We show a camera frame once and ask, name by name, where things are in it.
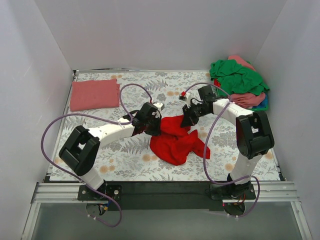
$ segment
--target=floral tablecloth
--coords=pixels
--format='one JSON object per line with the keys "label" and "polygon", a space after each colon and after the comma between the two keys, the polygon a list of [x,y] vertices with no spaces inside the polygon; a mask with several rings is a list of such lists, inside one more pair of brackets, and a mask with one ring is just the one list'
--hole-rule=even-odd
{"label": "floral tablecloth", "polygon": [[[197,82],[209,82],[207,71],[185,72],[151,72],[129,71],[121,73],[80,73],[77,81],[108,80],[117,78],[120,86],[137,83],[144,86],[151,93],[155,102],[165,105],[162,117],[182,115],[184,102],[178,100],[178,95],[188,86]],[[190,92],[198,97],[196,86]],[[142,103],[148,102],[147,94],[139,87],[128,87],[123,91],[123,102],[129,110],[140,109]],[[101,108],[81,111],[81,113],[98,116],[116,121],[125,114],[122,107]],[[205,141],[208,131],[215,120],[215,115],[201,117],[198,124],[191,130],[198,129],[199,138]],[[72,116],[65,119],[63,130],[58,139],[58,152],[71,131],[78,125],[85,128],[98,127],[104,122]],[[115,141],[100,149],[94,167],[106,181],[206,181],[203,160],[194,153],[190,153],[185,164],[171,165],[159,159],[149,147],[151,136],[139,134],[134,137]],[[238,156],[236,143],[236,128],[221,118],[214,128],[208,144],[211,158],[207,160],[207,169],[211,178],[226,180],[228,173],[234,168]],[[58,165],[69,170],[68,166],[58,157],[54,160]],[[260,180],[280,180],[274,156],[271,151],[258,162],[253,174]],[[51,181],[70,181],[74,178],[67,173],[53,167]]]}

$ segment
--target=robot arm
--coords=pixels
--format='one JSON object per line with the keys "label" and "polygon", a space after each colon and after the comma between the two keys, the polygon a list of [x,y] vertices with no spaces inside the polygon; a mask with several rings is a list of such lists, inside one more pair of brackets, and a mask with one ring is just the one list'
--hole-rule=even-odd
{"label": "robot arm", "polygon": [[[182,93],[180,100],[187,102],[183,109],[181,126],[193,126],[199,117],[207,114],[220,114],[228,99],[216,96],[210,85],[198,89],[202,103],[194,104],[189,93]],[[239,155],[228,182],[244,176],[251,176],[258,161],[275,145],[267,114],[264,111],[253,112],[231,102],[221,115],[236,127],[236,142]],[[237,181],[235,185],[245,185],[250,178]]]}
{"label": "robot arm", "polygon": [[[81,125],[77,126],[61,148],[59,157],[85,183],[97,190],[104,183],[98,171],[93,168],[99,148],[143,132],[152,136],[160,135],[161,110],[163,109],[163,103],[146,102],[140,110],[131,112],[134,115],[131,124],[106,124],[89,129]],[[129,121],[129,115],[118,120],[119,123]]]}

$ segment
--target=green cloth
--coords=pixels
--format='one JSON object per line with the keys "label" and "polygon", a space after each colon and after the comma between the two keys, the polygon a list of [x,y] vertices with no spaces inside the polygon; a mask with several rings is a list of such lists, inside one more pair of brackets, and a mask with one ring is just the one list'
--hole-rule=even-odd
{"label": "green cloth", "polygon": [[[258,96],[269,90],[259,73],[238,64],[234,59],[211,63],[210,76],[217,79],[221,83],[221,88],[230,95],[252,93]],[[217,93],[220,96],[226,96],[219,89]]]}

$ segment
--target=wall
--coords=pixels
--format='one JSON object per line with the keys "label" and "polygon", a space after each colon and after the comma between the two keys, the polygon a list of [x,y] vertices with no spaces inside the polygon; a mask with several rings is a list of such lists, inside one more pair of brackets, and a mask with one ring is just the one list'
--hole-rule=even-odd
{"label": "wall", "polygon": [[288,0],[254,61],[270,91],[275,153],[320,239],[320,2]]}
{"label": "wall", "polygon": [[1,1],[0,22],[0,239],[17,240],[48,167],[40,138],[63,112],[72,71],[33,0]]}
{"label": "wall", "polygon": [[35,0],[73,70],[253,61],[286,0]]}

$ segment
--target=pile of clothes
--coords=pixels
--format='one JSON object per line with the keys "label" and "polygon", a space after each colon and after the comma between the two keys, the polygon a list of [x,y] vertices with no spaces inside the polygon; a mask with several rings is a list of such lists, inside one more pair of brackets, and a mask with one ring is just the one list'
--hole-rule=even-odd
{"label": "pile of clothes", "polygon": [[[266,92],[269,87],[255,68],[240,56],[232,55],[228,60],[213,62],[210,76],[213,84],[230,94],[232,101],[240,107],[255,110],[268,106]],[[226,96],[219,89],[217,94]]]}

